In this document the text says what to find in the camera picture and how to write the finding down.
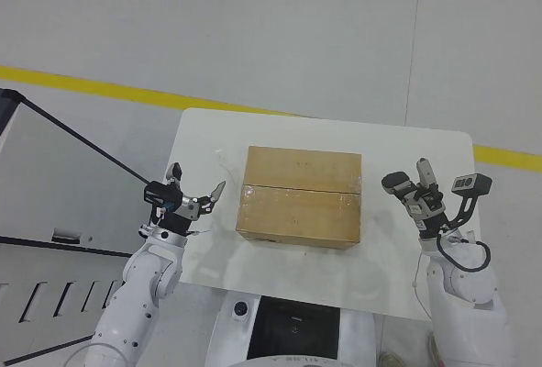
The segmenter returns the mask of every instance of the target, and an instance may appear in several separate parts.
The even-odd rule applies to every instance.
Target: white table
[[[248,242],[236,231],[240,186],[250,145],[362,154],[361,241],[349,250]],[[461,132],[189,109],[169,164],[183,168],[188,195],[211,192],[227,181],[213,215],[192,228],[183,257],[182,282],[319,305],[426,319],[412,281],[420,252],[418,231],[381,179],[405,171],[418,181],[415,163],[431,161],[451,219],[460,197],[454,178],[474,172],[472,141]],[[463,227],[480,234],[478,211]],[[425,267],[418,293],[428,306]]]

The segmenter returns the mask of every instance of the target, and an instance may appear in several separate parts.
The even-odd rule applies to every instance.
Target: black cable
[[[450,261],[452,263],[452,265],[456,266],[457,268],[459,268],[463,272],[480,272],[481,270],[484,270],[484,269],[486,269],[487,266],[489,266],[489,262],[491,262],[491,249],[489,249],[489,246],[487,246],[486,243],[476,241],[477,245],[482,246],[484,248],[485,257],[484,257],[484,262],[482,263],[482,265],[479,266],[478,268],[466,268],[466,267],[460,265],[456,260],[452,259],[452,257],[450,255],[448,255],[444,251],[444,249],[442,249],[442,245],[440,243],[441,239],[442,239],[442,235],[438,234],[437,235],[437,240],[436,240],[437,250],[441,252],[441,254],[446,258],[446,260]],[[461,239],[460,242],[462,242],[462,243],[470,243],[466,239]]]

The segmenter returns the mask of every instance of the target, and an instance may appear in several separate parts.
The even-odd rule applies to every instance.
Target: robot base
[[[374,318],[367,312],[228,291],[205,367],[287,354],[375,366]]]

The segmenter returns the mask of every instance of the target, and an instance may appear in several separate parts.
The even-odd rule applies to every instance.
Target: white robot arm
[[[140,236],[144,245],[127,261],[125,284],[112,296],[85,357],[86,367],[133,367],[145,350],[159,317],[160,301],[179,282],[182,258],[191,223],[209,214],[226,182],[208,196],[188,197],[180,188],[181,167],[167,173],[168,184],[152,182],[144,191],[152,204],[150,223]]]
[[[431,317],[444,363],[448,367],[513,366],[509,326],[489,267],[490,250],[471,235],[464,238],[459,231],[470,219],[478,196],[488,194],[492,180],[481,174],[457,178],[452,192],[461,195],[463,201],[459,214],[450,221],[429,161],[422,158],[417,170],[418,184],[404,172],[396,172],[383,178],[382,186],[404,204],[419,229],[422,253],[430,258],[426,278]],[[150,224],[140,229],[146,242],[126,264],[126,283],[114,294],[97,325],[86,367],[137,364],[154,329],[160,301],[179,282],[184,246],[192,234],[189,226],[200,215],[211,212],[225,184],[208,196],[187,197],[180,189],[181,169],[177,163],[167,179],[167,185],[152,182],[145,189],[145,200],[153,208]],[[475,268],[467,267],[481,263],[469,243],[485,249],[482,265]],[[309,365],[310,361],[313,365],[344,365],[323,358],[289,356],[239,365],[295,367]]]
[[[448,367],[513,366],[514,349],[505,310],[497,292],[497,280],[489,267],[489,247],[464,238],[459,227],[468,222],[479,196],[491,189],[492,180],[482,174],[457,178],[452,192],[462,196],[459,214],[448,220],[437,190],[436,177],[427,159],[417,162],[419,183],[404,172],[388,174],[382,187],[395,195],[419,229],[427,266],[429,304],[437,346]],[[479,253],[471,245],[484,248]]]

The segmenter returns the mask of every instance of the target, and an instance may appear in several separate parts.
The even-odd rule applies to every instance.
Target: robotic hand
[[[144,245],[127,261],[124,285],[112,296],[85,357],[86,367],[133,367],[149,342],[159,316],[160,301],[179,282],[182,258],[191,223],[212,212],[226,182],[207,196],[190,197],[181,191],[181,166],[168,170],[167,184],[153,181],[144,189],[152,204],[150,222],[138,233]]]
[[[430,258],[429,304],[444,363],[448,367],[513,366],[509,326],[489,267],[491,251],[475,241],[473,234],[465,239],[459,231],[472,217],[478,197],[489,193],[492,180],[478,173],[455,179],[452,193],[462,196],[462,204],[458,215],[448,220],[429,161],[420,159],[417,171],[417,184],[405,172],[395,172],[382,179],[382,187],[405,206],[419,229],[422,253]],[[471,267],[480,260],[468,244],[484,248],[481,265]]]

